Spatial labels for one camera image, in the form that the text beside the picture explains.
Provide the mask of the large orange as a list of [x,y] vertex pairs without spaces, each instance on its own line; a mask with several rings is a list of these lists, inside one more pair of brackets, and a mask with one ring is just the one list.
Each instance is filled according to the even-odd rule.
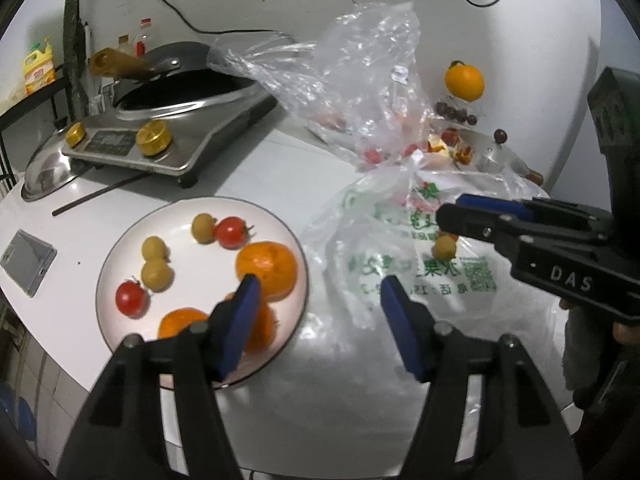
[[157,338],[166,339],[178,335],[182,330],[191,324],[206,321],[208,315],[198,309],[181,308],[167,313],[158,326]]

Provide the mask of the white round plate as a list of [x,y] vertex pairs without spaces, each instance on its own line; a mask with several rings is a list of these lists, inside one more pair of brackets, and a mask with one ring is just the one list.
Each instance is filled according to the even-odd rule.
[[[276,357],[292,338],[307,302],[308,268],[302,248],[286,224],[267,209],[228,197],[198,197],[179,200],[147,214],[122,234],[103,263],[96,283],[96,318],[107,347],[115,350],[130,333],[138,333],[146,340],[156,339],[160,321],[173,310],[212,312],[225,294],[238,288],[236,252],[217,243],[198,243],[191,234],[191,223],[197,214],[211,214],[218,220],[237,216],[248,223],[253,242],[283,244],[297,262],[292,292],[269,304],[276,318],[274,341],[261,352],[242,356],[235,371],[220,384],[224,388],[249,378]],[[168,266],[174,271],[174,280],[163,292],[152,293],[144,315],[128,318],[116,308],[116,288],[128,278],[141,278],[142,245],[152,235],[168,247]]]

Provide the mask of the grey smartphone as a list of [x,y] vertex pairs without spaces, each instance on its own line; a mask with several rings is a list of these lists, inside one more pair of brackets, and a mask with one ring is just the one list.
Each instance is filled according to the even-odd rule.
[[57,254],[51,244],[18,230],[1,256],[1,267],[32,298]]

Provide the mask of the induction cooker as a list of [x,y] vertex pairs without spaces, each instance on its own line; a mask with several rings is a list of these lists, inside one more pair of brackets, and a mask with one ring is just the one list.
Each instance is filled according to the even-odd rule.
[[[276,99],[250,79],[190,70],[138,84],[113,108],[79,122],[85,135],[64,144],[71,159],[178,179],[187,188],[210,162],[276,106]],[[168,147],[145,155],[136,140],[147,124],[170,134]]]

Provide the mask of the clear plastic bag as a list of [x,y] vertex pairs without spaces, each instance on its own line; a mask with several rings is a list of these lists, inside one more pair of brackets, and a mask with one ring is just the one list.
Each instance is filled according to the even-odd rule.
[[334,18],[314,41],[218,38],[206,63],[257,82],[331,151],[369,168],[431,149],[436,114],[416,67],[420,37],[412,3],[376,2]]

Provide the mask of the yellow-green fruit on plate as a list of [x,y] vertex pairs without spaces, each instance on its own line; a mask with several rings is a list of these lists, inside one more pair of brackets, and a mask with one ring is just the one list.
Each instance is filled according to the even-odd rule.
[[197,214],[191,224],[191,234],[198,244],[209,244],[215,240],[217,220],[210,214]]

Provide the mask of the yellow oil bottle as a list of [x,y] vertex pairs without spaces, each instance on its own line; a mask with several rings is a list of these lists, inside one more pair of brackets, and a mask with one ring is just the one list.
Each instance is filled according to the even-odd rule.
[[51,38],[46,37],[43,44],[34,44],[23,61],[23,75],[26,96],[56,81],[54,51]]

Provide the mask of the black chopstick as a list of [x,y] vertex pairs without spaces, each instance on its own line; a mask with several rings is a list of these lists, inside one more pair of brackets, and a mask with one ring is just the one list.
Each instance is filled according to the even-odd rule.
[[107,185],[105,188],[101,188],[100,190],[94,191],[92,193],[89,193],[85,196],[82,196],[81,198],[78,198],[77,200],[73,200],[72,202],[65,204],[64,206],[60,207],[60,208],[56,208],[54,211],[52,211],[52,217],[58,217],[61,214],[65,214],[67,211],[70,211],[78,206],[81,206],[85,203],[90,202],[90,200],[94,200],[95,198],[101,197],[107,193],[111,193],[112,191],[118,190],[119,188],[123,188],[124,186],[139,182],[141,180],[144,180],[148,177],[151,177],[151,174],[137,174],[136,176],[133,177],[129,177],[127,179],[124,180],[120,180],[116,183],[112,183],[110,185]]

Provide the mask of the orange tangerine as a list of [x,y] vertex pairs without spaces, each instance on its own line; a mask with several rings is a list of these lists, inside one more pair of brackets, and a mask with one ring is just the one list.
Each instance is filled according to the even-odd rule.
[[279,301],[288,296],[297,282],[298,265],[292,250],[276,242],[256,242],[243,247],[235,259],[239,280],[254,274],[262,286],[267,301]]
[[254,354],[266,351],[276,339],[277,318],[266,300],[262,300],[258,308],[256,318],[244,346],[246,354]]

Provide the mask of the yellow-green small fruit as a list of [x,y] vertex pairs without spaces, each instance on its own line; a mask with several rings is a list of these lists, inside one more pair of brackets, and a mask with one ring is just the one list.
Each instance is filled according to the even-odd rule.
[[436,260],[446,262],[457,255],[457,249],[457,240],[449,235],[443,235],[435,240],[432,255]]
[[145,262],[160,259],[168,260],[169,250],[165,242],[156,235],[147,237],[141,246],[142,258]]
[[174,270],[162,258],[151,259],[142,266],[141,281],[152,292],[168,289],[173,280]]

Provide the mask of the orange on glass jar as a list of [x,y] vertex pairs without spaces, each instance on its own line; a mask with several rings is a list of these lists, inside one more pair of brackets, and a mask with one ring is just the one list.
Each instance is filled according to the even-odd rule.
[[466,102],[480,99],[485,91],[482,72],[473,65],[454,61],[446,70],[444,83],[449,93]]

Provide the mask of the printed white plastic bag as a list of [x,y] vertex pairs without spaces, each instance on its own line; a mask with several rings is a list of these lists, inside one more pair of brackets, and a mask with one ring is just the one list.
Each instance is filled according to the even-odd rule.
[[507,200],[542,194],[508,170],[384,168],[345,188],[304,229],[310,296],[295,354],[303,374],[328,386],[330,401],[416,402],[418,387],[400,368],[380,305],[382,281],[395,275],[435,318],[469,335],[519,336],[555,399],[570,403],[566,317],[556,300],[515,281],[486,243],[460,237],[453,256],[435,255],[444,239],[437,211],[465,193]]

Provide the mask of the red tomato on plate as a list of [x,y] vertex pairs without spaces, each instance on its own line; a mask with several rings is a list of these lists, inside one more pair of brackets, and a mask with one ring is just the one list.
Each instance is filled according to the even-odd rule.
[[122,315],[141,318],[148,308],[149,295],[139,281],[130,278],[117,287],[115,304]]

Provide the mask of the steel pot lid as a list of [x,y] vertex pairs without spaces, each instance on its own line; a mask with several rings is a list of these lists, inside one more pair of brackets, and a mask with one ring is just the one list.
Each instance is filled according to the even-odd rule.
[[538,186],[544,184],[544,176],[530,169],[526,162],[506,145],[506,142],[497,142],[493,136],[469,129],[460,129],[459,138],[472,148],[470,162],[472,168],[488,174],[498,174],[504,168],[510,168],[518,176]]

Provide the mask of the steel dome lid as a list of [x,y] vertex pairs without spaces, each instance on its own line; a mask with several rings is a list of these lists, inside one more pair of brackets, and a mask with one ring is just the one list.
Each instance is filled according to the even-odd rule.
[[92,168],[90,162],[69,158],[62,153],[65,139],[55,133],[44,140],[32,154],[24,173],[21,196],[24,202],[41,200]]

